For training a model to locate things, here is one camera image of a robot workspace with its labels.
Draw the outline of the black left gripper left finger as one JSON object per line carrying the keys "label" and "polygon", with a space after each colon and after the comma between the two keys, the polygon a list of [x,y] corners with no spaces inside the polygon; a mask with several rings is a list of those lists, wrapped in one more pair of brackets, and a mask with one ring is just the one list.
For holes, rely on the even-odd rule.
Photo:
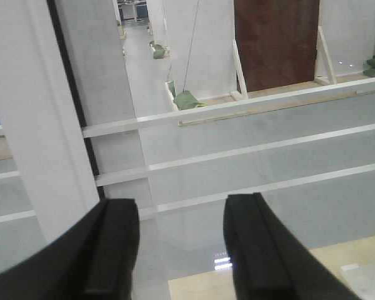
{"label": "black left gripper left finger", "polygon": [[0,299],[130,299],[139,248],[133,199],[105,199],[62,236],[0,274]]}

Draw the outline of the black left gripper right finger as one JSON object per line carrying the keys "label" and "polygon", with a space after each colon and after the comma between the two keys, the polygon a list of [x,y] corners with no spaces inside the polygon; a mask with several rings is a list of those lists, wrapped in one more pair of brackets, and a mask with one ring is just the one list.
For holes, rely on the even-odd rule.
{"label": "black left gripper right finger", "polygon": [[258,192],[227,197],[223,235],[237,299],[358,299]]}

